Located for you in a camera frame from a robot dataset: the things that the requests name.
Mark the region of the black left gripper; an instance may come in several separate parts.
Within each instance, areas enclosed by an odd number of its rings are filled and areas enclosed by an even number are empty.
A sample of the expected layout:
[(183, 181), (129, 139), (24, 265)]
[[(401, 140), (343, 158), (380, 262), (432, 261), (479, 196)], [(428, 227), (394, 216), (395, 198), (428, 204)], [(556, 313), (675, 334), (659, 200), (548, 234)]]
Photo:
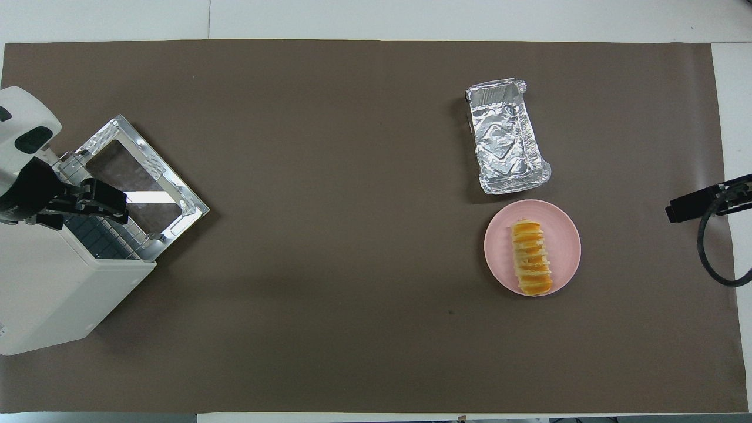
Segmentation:
[(126, 193), (99, 179), (83, 179), (77, 186), (66, 184), (64, 189), (52, 167), (37, 157), (31, 158), (1, 195), (1, 220), (17, 224), (36, 215), (37, 225), (60, 231), (65, 224), (63, 215), (40, 213), (58, 195), (59, 211), (64, 214), (93, 215), (121, 225), (129, 221)]

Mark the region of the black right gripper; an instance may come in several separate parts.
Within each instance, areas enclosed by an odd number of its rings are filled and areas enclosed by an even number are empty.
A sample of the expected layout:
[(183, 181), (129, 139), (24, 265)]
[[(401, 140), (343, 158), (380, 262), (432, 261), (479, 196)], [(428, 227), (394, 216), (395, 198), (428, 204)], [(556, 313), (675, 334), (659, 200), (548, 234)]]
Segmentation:
[(669, 201), (666, 215), (672, 224), (699, 219), (712, 202), (723, 197), (716, 213), (736, 213), (751, 209), (751, 174), (725, 180), (714, 187), (706, 187)]

